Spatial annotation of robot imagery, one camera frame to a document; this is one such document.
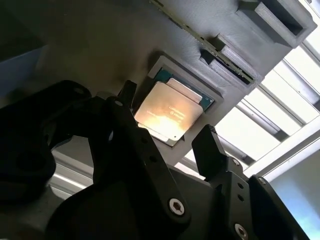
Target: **bolt hole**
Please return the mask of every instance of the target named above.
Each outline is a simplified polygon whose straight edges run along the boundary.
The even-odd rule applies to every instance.
[[[158,161],[155,156],[151,156],[151,157],[149,157],[149,159],[153,163],[156,163]]]
[[[242,236],[246,236],[245,231],[244,231],[241,227],[239,228],[239,233],[240,233]]]
[[[76,87],[75,89],[73,89],[77,94],[84,94],[85,92],[79,88],[79,87]]]
[[[116,100],[116,101],[114,101],[114,102],[115,102],[115,104],[117,104],[117,105],[120,106],[120,107],[123,106],[122,102],[120,102],[120,101],[118,101],[118,100]]]
[[[241,196],[241,195],[239,195],[239,194],[238,194],[238,199],[239,199],[241,202],[244,202],[244,201],[245,201],[244,197]]]

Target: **black plastic part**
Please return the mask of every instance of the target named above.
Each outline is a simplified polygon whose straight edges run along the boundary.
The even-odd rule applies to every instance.
[[[134,101],[136,89],[137,84],[133,81],[127,80],[125,81],[123,88],[118,94],[119,99],[121,99],[121,101],[130,109]]]
[[[260,240],[309,239],[265,179],[253,175],[248,183],[250,186],[253,226]]]
[[[124,227],[132,234],[132,239],[138,236],[141,237],[139,239],[176,238],[188,227],[191,215],[152,137],[146,129],[137,126],[130,109],[118,97],[107,98],[99,115],[101,126],[89,137],[94,184],[61,204],[48,225],[49,235],[58,233],[59,239],[76,239],[75,236],[81,236],[78,239],[84,239],[82,236],[105,239],[105,234],[101,235],[96,230],[80,234],[80,226],[83,226],[83,219],[89,218],[89,225],[96,225],[98,229],[101,225],[101,218],[95,216],[98,212],[103,216],[117,215],[109,213],[112,211],[110,207],[101,205],[107,200],[98,200],[106,195],[108,202],[121,203],[117,206],[121,208],[123,205],[128,219],[137,225],[137,232]],[[172,198],[184,205],[183,215],[176,215],[170,210]],[[92,213],[84,211],[89,206]],[[112,239],[128,236],[128,232],[120,234],[118,229],[119,226],[114,224],[104,226],[104,231]]]
[[[63,81],[0,110],[0,202],[28,202],[43,192],[56,169],[48,146],[53,132],[44,129],[89,97],[83,86]]]
[[[236,165],[231,157],[227,157],[213,126],[207,124],[203,127],[192,141],[192,149],[199,174],[206,181],[221,171],[232,171],[244,178],[241,164]]]

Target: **screw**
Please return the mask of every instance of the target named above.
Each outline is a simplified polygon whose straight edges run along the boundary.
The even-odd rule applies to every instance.
[[[238,160],[236,160],[236,159],[232,159],[232,162],[233,162],[235,165],[237,165],[237,166],[240,165],[240,162],[238,162]]]
[[[234,225],[234,230],[235,230],[236,234],[238,234],[238,236],[241,238],[241,240],[248,240],[247,231],[245,230],[245,228],[243,226],[236,223]]]
[[[262,177],[258,177],[260,183],[262,183],[263,185],[267,185],[266,181],[262,178]]]
[[[123,104],[122,104],[122,102],[120,102],[120,101],[118,101],[118,100],[116,100],[116,101],[114,101],[115,102],[115,104],[117,104],[118,106],[123,106]]]
[[[176,198],[170,199],[169,207],[170,207],[171,212],[173,212],[174,214],[176,214],[178,216],[182,216],[185,213],[184,205],[182,204],[182,202],[180,202]]]

